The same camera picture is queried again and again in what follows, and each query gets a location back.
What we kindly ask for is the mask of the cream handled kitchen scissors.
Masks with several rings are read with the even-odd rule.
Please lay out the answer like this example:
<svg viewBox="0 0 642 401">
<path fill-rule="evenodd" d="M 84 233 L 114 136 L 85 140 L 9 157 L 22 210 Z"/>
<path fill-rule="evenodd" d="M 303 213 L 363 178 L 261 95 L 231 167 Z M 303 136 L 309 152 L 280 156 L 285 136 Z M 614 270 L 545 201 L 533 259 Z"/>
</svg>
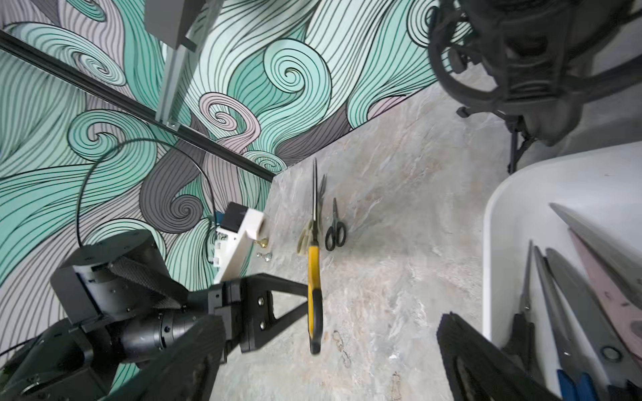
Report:
<svg viewBox="0 0 642 401">
<path fill-rule="evenodd" d="M 323 175 L 321 181 L 319 182 L 318 191 L 317 191 L 317 195 L 318 195 L 317 219 L 319 222 L 319 231 L 321 231 L 321 216 L 322 216 L 322 210 L 323 210 L 324 193 L 326 190 L 326 182 L 327 182 L 327 175 Z M 313 221 L 310 220 L 304 226 L 302 232 L 300 233 L 299 241 L 297 245 L 297 254 L 299 256 L 304 256 L 307 253 L 309 244 L 312 241 L 312 228 L 313 228 Z"/>
</svg>

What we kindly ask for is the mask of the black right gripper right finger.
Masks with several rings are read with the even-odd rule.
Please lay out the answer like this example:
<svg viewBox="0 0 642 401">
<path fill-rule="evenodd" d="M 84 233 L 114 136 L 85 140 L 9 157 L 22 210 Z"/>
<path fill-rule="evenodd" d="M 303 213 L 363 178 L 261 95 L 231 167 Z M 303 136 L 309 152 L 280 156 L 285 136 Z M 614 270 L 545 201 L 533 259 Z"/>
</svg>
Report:
<svg viewBox="0 0 642 401">
<path fill-rule="evenodd" d="M 436 338 L 453 399 L 558 399 L 459 315 L 443 314 Z"/>
</svg>

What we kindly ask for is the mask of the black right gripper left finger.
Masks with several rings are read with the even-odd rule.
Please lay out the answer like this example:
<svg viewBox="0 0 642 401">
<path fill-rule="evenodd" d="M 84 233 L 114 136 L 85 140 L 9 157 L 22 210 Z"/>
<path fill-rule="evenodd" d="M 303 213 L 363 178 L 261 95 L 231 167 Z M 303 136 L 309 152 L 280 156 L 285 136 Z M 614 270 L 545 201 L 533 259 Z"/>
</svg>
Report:
<svg viewBox="0 0 642 401">
<path fill-rule="evenodd" d="M 103 400 L 207 400 L 226 342 L 223 319 L 209 314 L 148 314 L 118 324 L 115 362 L 138 373 Z"/>
</svg>

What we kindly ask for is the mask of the yellow black handled scissors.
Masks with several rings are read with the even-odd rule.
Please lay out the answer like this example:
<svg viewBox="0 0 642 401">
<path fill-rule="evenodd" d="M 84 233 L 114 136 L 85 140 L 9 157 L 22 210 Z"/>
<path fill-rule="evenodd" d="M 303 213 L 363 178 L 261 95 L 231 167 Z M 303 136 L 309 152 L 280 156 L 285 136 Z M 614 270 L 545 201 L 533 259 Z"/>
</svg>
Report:
<svg viewBox="0 0 642 401">
<path fill-rule="evenodd" d="M 308 249 L 308 322 L 309 346 L 313 355 L 320 353 L 324 332 L 323 294 L 319 263 L 319 184 L 317 160 L 313 160 L 312 241 Z"/>
</svg>

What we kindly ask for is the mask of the small black scissors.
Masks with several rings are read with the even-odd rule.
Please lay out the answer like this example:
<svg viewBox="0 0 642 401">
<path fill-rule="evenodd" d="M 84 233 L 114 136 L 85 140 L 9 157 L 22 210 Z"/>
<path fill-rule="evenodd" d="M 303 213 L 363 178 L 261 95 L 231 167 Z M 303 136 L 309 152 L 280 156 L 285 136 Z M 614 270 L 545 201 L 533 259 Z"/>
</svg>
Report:
<svg viewBox="0 0 642 401">
<path fill-rule="evenodd" d="M 337 200 L 333 199 L 332 222 L 325 235 L 325 249 L 332 252 L 336 247 L 342 247 L 347 239 L 347 228 L 339 220 Z"/>
</svg>

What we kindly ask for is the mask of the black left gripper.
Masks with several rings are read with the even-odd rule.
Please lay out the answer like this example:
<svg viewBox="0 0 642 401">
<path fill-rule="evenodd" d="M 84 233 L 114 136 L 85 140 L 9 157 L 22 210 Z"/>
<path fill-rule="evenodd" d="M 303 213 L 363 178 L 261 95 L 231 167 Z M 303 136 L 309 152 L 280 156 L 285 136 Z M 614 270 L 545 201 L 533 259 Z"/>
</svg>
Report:
<svg viewBox="0 0 642 401">
<path fill-rule="evenodd" d="M 260 273 L 189 291 L 173 280 L 153 235 L 133 230 L 85 245 L 50 280 L 73 327 L 143 364 L 204 317 L 222 319 L 223 352 L 258 351 L 308 313 L 306 284 Z"/>
</svg>

